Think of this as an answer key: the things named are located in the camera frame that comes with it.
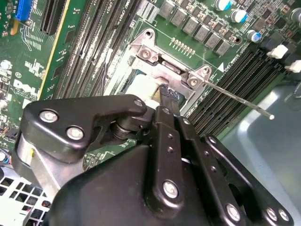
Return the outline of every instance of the metal rivet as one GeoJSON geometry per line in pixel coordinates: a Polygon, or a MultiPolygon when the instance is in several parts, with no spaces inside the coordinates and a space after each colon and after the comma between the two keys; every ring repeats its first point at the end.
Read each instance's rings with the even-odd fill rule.
{"type": "Polygon", "coordinates": [[[192,77],[190,80],[191,86],[196,86],[198,84],[198,79],[196,77],[192,77]]]}
{"type": "Polygon", "coordinates": [[[169,198],[176,198],[178,196],[178,189],[175,186],[174,183],[170,182],[170,181],[165,181],[163,183],[163,190],[165,192],[165,194],[169,197],[169,198]]]}
{"type": "Polygon", "coordinates": [[[212,166],[212,167],[211,167],[211,170],[212,170],[212,172],[215,173],[215,172],[216,172],[216,167],[212,166]]]}
{"type": "Polygon", "coordinates": [[[170,114],[169,110],[167,108],[163,108],[163,111],[166,113],[166,114],[170,114]]]}
{"type": "Polygon", "coordinates": [[[280,214],[280,216],[282,217],[283,220],[285,220],[285,221],[289,221],[290,220],[289,217],[288,217],[288,215],[284,212],[284,210],[279,209],[278,212],[279,212],[279,214],[280,214]]]}
{"type": "Polygon", "coordinates": [[[235,220],[235,221],[239,221],[240,220],[240,214],[238,212],[238,210],[232,205],[232,204],[228,204],[226,206],[227,208],[227,212],[229,214],[229,216],[235,220]]]}
{"type": "Polygon", "coordinates": [[[84,132],[77,127],[67,129],[67,136],[72,140],[80,140],[84,137],[84,132]]]}
{"type": "Polygon", "coordinates": [[[43,111],[40,113],[40,119],[42,121],[52,123],[58,120],[58,116],[52,111],[43,111]]]}
{"type": "Polygon", "coordinates": [[[174,149],[172,147],[168,147],[167,150],[168,150],[169,153],[174,153],[174,149]]]}
{"type": "Polygon", "coordinates": [[[138,105],[139,107],[142,107],[142,106],[143,106],[141,100],[134,100],[134,103],[135,103],[136,105],[138,105]]]}
{"type": "Polygon", "coordinates": [[[216,140],[215,140],[213,137],[209,137],[209,140],[210,140],[212,143],[216,144],[216,140]]]}
{"type": "Polygon", "coordinates": [[[272,210],[271,208],[267,208],[267,213],[269,218],[271,218],[274,221],[277,221],[277,216],[276,213],[274,212],[274,210],[272,210]]]}
{"type": "Polygon", "coordinates": [[[185,124],[187,124],[187,125],[189,125],[189,124],[190,124],[190,121],[188,121],[188,120],[187,120],[187,119],[185,119],[185,118],[183,119],[183,121],[184,121],[184,123],[185,123],[185,124]]]}

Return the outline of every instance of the metal bracket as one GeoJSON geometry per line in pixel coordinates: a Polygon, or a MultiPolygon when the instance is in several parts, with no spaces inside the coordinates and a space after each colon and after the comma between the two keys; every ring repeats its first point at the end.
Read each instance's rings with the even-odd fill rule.
{"type": "Polygon", "coordinates": [[[190,100],[196,91],[202,93],[205,86],[200,77],[208,80],[212,73],[211,67],[204,65],[192,75],[190,68],[158,48],[155,39],[154,30],[148,28],[130,44],[130,51],[137,57],[132,68],[152,76],[159,85],[167,83],[171,89],[185,96],[187,100],[190,100]],[[158,62],[160,57],[164,59],[162,63],[158,62]]]}

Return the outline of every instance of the white connector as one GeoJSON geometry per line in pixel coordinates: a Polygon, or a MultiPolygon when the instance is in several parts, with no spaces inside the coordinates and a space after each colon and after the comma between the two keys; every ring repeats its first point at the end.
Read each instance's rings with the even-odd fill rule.
{"type": "Polygon", "coordinates": [[[290,72],[300,73],[301,72],[301,60],[296,60],[290,66],[285,66],[285,69],[290,72]]]}
{"type": "Polygon", "coordinates": [[[272,51],[268,52],[267,55],[271,58],[281,59],[288,52],[288,48],[284,45],[279,45],[272,51]]]}

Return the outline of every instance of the chip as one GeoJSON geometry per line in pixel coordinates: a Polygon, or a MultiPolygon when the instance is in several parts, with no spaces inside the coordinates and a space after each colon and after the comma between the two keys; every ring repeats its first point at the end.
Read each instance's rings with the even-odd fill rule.
{"type": "Polygon", "coordinates": [[[75,30],[68,31],[65,37],[65,44],[72,41],[75,34],[75,30]]]}
{"type": "Polygon", "coordinates": [[[202,11],[202,9],[199,7],[199,6],[197,6],[195,9],[194,9],[194,11],[192,12],[192,15],[194,16],[194,17],[198,17],[198,15],[199,15],[199,13],[202,11]]]}
{"type": "Polygon", "coordinates": [[[202,25],[194,38],[198,41],[203,41],[208,35],[209,31],[209,28],[207,28],[205,25],[202,25]]]}
{"type": "Polygon", "coordinates": [[[207,16],[205,17],[203,23],[204,23],[205,25],[208,25],[208,24],[210,23],[210,21],[212,20],[212,18],[213,18],[212,16],[207,15],[207,16]]]}
{"type": "Polygon", "coordinates": [[[55,79],[57,76],[59,76],[63,72],[63,69],[64,69],[64,65],[58,66],[52,75],[52,79],[55,79]]]}
{"type": "Polygon", "coordinates": [[[183,28],[183,31],[187,34],[192,34],[198,25],[198,21],[194,17],[190,17],[188,22],[183,28]]]}
{"type": "Polygon", "coordinates": [[[220,39],[221,38],[217,34],[213,33],[208,39],[208,41],[205,43],[205,46],[207,46],[210,49],[213,49],[220,39]]]}
{"type": "Polygon", "coordinates": [[[215,51],[218,55],[223,56],[228,51],[228,49],[231,47],[230,43],[227,41],[222,41],[222,43],[219,45],[217,50],[215,51]]]}
{"type": "Polygon", "coordinates": [[[285,24],[286,24],[286,21],[281,17],[276,21],[275,26],[279,29],[282,29],[282,28],[284,28],[285,24]]]}
{"type": "Polygon", "coordinates": [[[301,40],[301,33],[297,32],[296,34],[294,34],[292,40],[295,42],[299,42],[301,40]]]}
{"type": "Polygon", "coordinates": [[[183,0],[182,3],[180,4],[181,8],[186,9],[186,7],[188,6],[188,4],[190,3],[189,0],[183,0]]]}
{"type": "Polygon", "coordinates": [[[224,34],[224,38],[226,40],[229,40],[230,37],[233,35],[233,32],[232,31],[227,31],[225,34],[224,34]]]}
{"type": "Polygon", "coordinates": [[[254,23],[254,30],[260,31],[262,28],[264,28],[266,26],[266,23],[264,21],[264,19],[258,18],[256,20],[256,22],[254,23]]]}
{"type": "Polygon", "coordinates": [[[165,19],[167,19],[170,15],[171,11],[173,11],[173,9],[174,9],[174,3],[167,0],[162,5],[162,7],[159,11],[159,15],[164,17],[165,19]]]}
{"type": "Polygon", "coordinates": [[[263,19],[267,19],[271,15],[271,11],[269,9],[266,9],[265,12],[262,15],[263,19]]]}
{"type": "Polygon", "coordinates": [[[175,13],[174,17],[171,19],[171,23],[176,25],[177,27],[181,25],[183,20],[185,19],[187,13],[182,9],[177,9],[177,12],[175,13]]]}
{"type": "Polygon", "coordinates": [[[218,22],[213,30],[215,32],[219,32],[222,27],[224,27],[224,25],[222,23],[218,22]]]}

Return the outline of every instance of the black plastic arm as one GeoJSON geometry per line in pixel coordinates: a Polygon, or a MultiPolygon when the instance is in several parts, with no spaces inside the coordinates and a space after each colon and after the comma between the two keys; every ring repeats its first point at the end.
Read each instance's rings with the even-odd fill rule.
{"type": "Polygon", "coordinates": [[[111,122],[119,117],[142,116],[146,105],[134,95],[88,97],[33,102],[24,110],[21,133],[25,140],[54,158],[77,162],[87,151],[100,148],[101,140],[111,122]],[[54,112],[58,120],[41,120],[43,111],[54,112]],[[67,129],[76,127],[84,137],[74,140],[67,129]]]}

